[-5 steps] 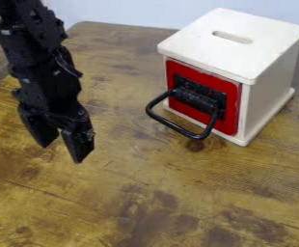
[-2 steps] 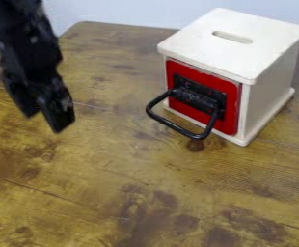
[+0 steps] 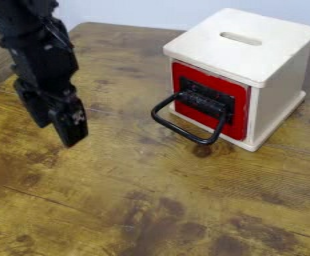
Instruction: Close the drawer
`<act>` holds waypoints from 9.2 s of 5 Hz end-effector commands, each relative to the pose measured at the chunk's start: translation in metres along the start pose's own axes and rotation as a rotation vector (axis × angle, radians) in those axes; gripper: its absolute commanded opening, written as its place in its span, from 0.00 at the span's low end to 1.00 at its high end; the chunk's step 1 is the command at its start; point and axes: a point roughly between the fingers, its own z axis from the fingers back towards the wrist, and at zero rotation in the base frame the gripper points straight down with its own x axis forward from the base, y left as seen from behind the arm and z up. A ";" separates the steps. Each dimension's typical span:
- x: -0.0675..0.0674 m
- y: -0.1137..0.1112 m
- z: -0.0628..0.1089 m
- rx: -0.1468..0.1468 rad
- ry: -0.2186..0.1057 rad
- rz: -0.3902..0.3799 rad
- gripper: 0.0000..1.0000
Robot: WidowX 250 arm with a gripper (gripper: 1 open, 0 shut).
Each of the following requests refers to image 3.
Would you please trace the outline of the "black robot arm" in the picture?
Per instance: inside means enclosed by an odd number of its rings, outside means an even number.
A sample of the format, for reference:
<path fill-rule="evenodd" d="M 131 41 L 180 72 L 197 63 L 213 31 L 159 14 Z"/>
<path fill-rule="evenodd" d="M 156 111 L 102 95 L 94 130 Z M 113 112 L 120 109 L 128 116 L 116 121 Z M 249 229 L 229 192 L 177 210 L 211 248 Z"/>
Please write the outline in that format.
<path fill-rule="evenodd" d="M 78 69 L 57 0 L 0 0 L 0 47 L 13 59 L 13 87 L 38 127 L 53 126 L 65 146 L 88 135 L 70 77 Z"/>

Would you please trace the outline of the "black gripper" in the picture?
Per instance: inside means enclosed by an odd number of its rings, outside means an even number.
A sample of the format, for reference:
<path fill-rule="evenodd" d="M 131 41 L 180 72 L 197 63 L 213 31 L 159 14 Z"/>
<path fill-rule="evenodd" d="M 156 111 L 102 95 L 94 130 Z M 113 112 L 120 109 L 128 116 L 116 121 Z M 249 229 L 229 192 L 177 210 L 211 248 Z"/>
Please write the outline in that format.
<path fill-rule="evenodd" d="M 88 135 L 85 110 L 70 77 L 78 69 L 73 46 L 65 36 L 8 38 L 17 80 L 13 88 L 40 128 L 52 122 L 65 147 Z"/>

